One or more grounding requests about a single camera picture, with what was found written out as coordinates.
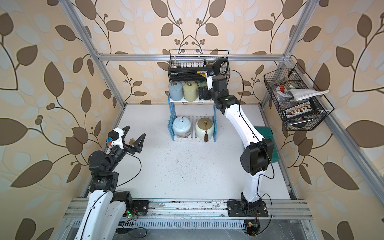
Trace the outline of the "yellow-green cylindrical tea canister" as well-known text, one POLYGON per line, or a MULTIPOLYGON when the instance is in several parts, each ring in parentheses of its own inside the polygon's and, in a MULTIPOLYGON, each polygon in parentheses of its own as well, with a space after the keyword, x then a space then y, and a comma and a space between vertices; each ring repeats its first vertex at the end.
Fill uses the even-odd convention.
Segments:
POLYGON ((195 82, 186 82, 183 85, 184 99, 194 102, 198 98, 198 85, 195 82))

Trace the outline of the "blue cylindrical tea canister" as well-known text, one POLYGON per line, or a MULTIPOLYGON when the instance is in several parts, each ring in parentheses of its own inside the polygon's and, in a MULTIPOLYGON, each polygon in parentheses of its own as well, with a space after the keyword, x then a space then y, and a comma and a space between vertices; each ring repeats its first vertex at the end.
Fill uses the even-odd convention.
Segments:
POLYGON ((183 84, 181 82, 170 82, 169 96, 174 101, 180 101, 184 97, 183 84))

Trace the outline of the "cream jar with tassel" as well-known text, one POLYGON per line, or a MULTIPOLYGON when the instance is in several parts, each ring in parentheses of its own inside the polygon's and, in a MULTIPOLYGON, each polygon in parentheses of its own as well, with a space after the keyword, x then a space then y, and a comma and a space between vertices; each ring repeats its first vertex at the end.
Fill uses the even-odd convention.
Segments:
POLYGON ((215 125, 209 118, 201 118, 195 125, 197 138, 208 142, 214 135, 215 125))

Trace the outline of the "blue white two-tier shelf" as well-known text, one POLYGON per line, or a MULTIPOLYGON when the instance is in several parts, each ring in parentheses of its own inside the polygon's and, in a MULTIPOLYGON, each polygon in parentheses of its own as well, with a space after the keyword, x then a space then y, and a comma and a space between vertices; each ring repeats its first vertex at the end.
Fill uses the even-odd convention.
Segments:
POLYGON ((200 142, 203 142, 202 140, 197 138, 196 130, 195 130, 195 125, 196 125, 197 121, 201 118, 209 118, 213 121, 213 123, 215 125, 215 130, 214 130, 214 135, 209 140, 209 142, 211 142, 211 141, 216 142, 217 141, 218 122, 217 122, 217 109, 216 109, 215 105, 212 105, 213 111, 212 111, 211 115, 205 115, 205 116, 199 116, 196 113, 192 114, 191 116, 187 116, 187 115, 183 115, 183 114, 179 115, 179 114, 177 114, 177 111, 176 111, 176 106, 180 107, 180 106, 184 105, 184 106, 190 106, 190 107, 195 106, 196 107, 196 106, 206 106, 208 103, 212 104, 213 101, 211 101, 211 100, 204 101, 204 100, 196 99, 194 102, 187 102, 184 98, 180 101, 174 101, 168 95, 168 105, 169 105, 169 110, 170 110, 170 117, 168 120, 167 128, 168 128, 168 131, 170 133, 172 141, 200 141, 200 142), (177 117, 182 117, 182 116, 187 117, 192 124, 192 132, 187 138, 178 138, 177 136, 175 136, 173 128, 172 128, 172 124, 173 124, 174 120, 177 117))

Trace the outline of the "green cylindrical tea canister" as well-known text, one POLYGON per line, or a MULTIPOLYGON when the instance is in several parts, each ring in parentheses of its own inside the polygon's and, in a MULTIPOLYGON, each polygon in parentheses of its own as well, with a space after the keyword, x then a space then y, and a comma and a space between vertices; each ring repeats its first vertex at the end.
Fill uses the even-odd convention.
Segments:
POLYGON ((198 87, 199 88, 207 88, 208 87, 207 80, 204 80, 204 81, 201 81, 200 83, 198 83, 198 87))

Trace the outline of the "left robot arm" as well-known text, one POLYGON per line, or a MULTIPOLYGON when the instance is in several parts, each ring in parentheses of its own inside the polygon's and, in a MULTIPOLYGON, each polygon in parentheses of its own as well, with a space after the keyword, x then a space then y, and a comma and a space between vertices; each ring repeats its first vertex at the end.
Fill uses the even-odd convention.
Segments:
POLYGON ((129 126, 115 128, 106 140, 109 152, 95 151, 88 159, 92 181, 86 211, 75 235, 76 240, 111 240, 121 218, 128 210, 135 211, 129 191, 118 192, 119 173, 117 165, 126 155, 133 157, 143 150, 146 134, 142 134, 131 145, 125 143, 129 126))

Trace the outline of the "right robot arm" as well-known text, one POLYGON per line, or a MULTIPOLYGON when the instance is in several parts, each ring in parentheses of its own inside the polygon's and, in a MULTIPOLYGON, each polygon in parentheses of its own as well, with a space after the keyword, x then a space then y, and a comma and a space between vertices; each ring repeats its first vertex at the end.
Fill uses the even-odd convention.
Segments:
POLYGON ((236 129, 244 145, 240 162, 249 174, 249 179, 241 193, 240 209, 246 216, 255 216, 267 210, 262 206, 260 187, 264 179, 275 177, 266 176, 268 166, 272 163, 274 143, 256 130, 244 113, 240 101, 229 94, 226 77, 208 76, 206 82, 207 86, 199 89, 199 97, 214 101, 216 108, 236 129))

